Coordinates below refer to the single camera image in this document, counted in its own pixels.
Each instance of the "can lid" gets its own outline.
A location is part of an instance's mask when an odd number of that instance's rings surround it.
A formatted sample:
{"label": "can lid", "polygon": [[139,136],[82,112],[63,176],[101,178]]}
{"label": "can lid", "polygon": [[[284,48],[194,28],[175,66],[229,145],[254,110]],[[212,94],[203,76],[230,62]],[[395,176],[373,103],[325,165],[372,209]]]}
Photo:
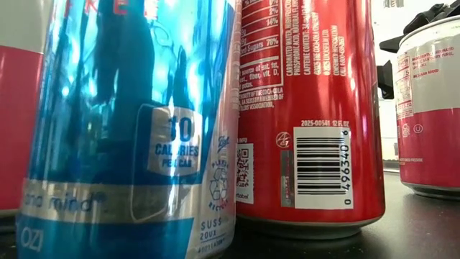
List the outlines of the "can lid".
{"label": "can lid", "polygon": [[400,47],[403,45],[404,41],[406,41],[408,38],[412,37],[413,35],[416,35],[417,33],[421,32],[421,31],[423,31],[425,29],[435,27],[436,25],[440,25],[440,24],[443,24],[443,23],[446,23],[446,22],[452,22],[452,21],[458,20],[458,19],[460,19],[460,16],[454,16],[454,17],[445,18],[445,19],[442,19],[442,20],[439,20],[439,21],[432,22],[432,23],[429,23],[427,25],[424,25],[424,26],[414,30],[413,32],[407,34],[406,36],[404,36],[404,38],[400,41]]}

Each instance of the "qr code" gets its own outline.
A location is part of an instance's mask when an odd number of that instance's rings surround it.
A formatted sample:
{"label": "qr code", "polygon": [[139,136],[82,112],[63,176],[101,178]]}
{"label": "qr code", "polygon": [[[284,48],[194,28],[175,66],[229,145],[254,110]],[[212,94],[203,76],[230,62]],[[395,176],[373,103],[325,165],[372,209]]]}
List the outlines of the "qr code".
{"label": "qr code", "polygon": [[238,144],[236,151],[236,200],[254,203],[253,144]]}

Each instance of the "recycle logo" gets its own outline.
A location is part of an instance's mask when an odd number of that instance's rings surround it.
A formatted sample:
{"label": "recycle logo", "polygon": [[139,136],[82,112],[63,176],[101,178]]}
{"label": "recycle logo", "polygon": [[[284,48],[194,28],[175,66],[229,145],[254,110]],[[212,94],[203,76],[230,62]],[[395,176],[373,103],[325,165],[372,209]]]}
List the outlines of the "recycle logo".
{"label": "recycle logo", "polygon": [[227,181],[228,164],[226,161],[220,160],[213,163],[214,176],[209,185],[209,191],[214,201],[224,200],[227,197],[227,189],[229,182]]}

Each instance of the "black countertop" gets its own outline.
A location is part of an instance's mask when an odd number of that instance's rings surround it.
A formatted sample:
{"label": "black countertop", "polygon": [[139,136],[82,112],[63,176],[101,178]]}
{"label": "black countertop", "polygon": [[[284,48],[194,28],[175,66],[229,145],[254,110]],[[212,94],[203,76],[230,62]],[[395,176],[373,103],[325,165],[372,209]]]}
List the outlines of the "black countertop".
{"label": "black countertop", "polygon": [[[385,176],[387,211],[361,234],[333,241],[299,241],[236,229],[223,259],[450,259],[460,258],[460,203],[416,196]],[[0,259],[16,259],[13,235],[0,235]]]}

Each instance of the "aluminum can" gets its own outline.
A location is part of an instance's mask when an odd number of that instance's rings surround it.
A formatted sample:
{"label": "aluminum can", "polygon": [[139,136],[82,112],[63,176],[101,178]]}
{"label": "aluminum can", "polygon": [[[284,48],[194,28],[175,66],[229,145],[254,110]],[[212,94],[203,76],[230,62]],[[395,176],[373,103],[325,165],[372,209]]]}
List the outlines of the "aluminum can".
{"label": "aluminum can", "polygon": [[241,2],[54,3],[19,258],[221,253],[234,233]]}
{"label": "aluminum can", "polygon": [[369,1],[243,1],[241,223],[331,239],[383,215],[370,13]]}
{"label": "aluminum can", "polygon": [[393,62],[401,181],[416,194],[460,199],[460,19],[428,24],[401,40]]}
{"label": "aluminum can", "polygon": [[51,2],[0,3],[0,217],[15,215],[21,201]]}

